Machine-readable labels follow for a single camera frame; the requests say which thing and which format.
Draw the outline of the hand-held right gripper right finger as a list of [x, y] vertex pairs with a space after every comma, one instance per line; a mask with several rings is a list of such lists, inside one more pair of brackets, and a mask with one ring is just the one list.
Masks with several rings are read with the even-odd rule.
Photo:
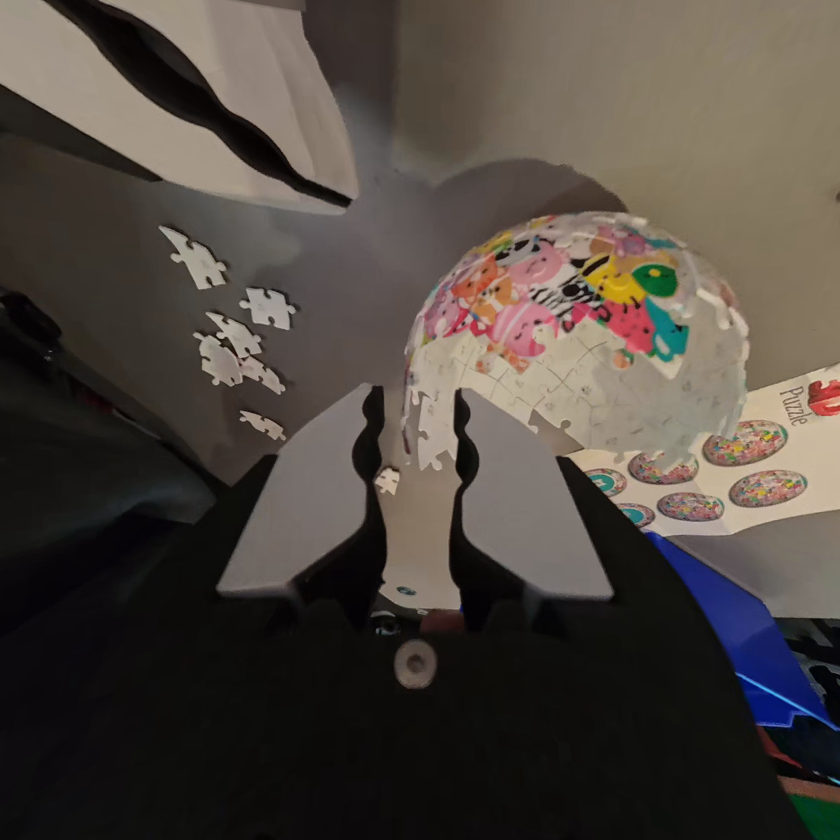
[[530, 590], [564, 600], [614, 595], [551, 447], [474, 391], [458, 391], [456, 469], [467, 542]]

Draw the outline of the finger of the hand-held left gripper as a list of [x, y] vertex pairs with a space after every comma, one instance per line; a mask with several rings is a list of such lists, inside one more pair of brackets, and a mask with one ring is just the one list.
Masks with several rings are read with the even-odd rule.
[[[138, 61], [131, 28], [113, 22], [101, 3], [2, 2], [2, 89], [56, 130], [68, 131], [79, 155], [193, 190], [151, 169], [157, 164], [174, 174], [195, 135], [169, 106], [144, 94], [143, 70], [132, 71]], [[341, 214], [353, 201], [238, 202]]]
[[101, 2], [131, 28], [144, 94], [194, 133], [166, 181], [238, 201], [353, 201], [339, 105], [297, 9], [251, 2]]

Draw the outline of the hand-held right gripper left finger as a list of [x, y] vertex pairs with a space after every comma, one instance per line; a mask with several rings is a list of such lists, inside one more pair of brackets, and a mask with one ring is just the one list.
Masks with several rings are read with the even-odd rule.
[[387, 541], [373, 480], [382, 466], [384, 390], [358, 385], [285, 443], [218, 583], [224, 597], [301, 589], [324, 569], [349, 579], [339, 595], [382, 584]]

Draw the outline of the colourful puzzle ball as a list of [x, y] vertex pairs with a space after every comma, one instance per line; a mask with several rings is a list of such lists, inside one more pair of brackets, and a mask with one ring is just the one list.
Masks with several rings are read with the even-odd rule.
[[749, 327], [728, 283], [642, 217], [537, 217], [468, 251], [429, 292], [405, 347], [406, 460], [457, 456], [472, 391], [526, 428], [537, 414], [583, 448], [685, 459], [736, 430]]

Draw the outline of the puzzle instruction leaflet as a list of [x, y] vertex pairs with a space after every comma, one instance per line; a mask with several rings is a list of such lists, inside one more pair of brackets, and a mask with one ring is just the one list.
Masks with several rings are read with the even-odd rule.
[[651, 457], [572, 459], [638, 528], [730, 536], [839, 508], [839, 366], [751, 392], [731, 438], [709, 436], [668, 472]]

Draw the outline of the blue plastic bin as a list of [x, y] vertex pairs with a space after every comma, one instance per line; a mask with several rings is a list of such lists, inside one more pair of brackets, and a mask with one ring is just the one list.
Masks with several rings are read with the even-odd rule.
[[652, 531], [645, 535], [677, 572], [724, 647], [756, 724], [791, 728], [812, 718], [837, 732], [761, 600]]

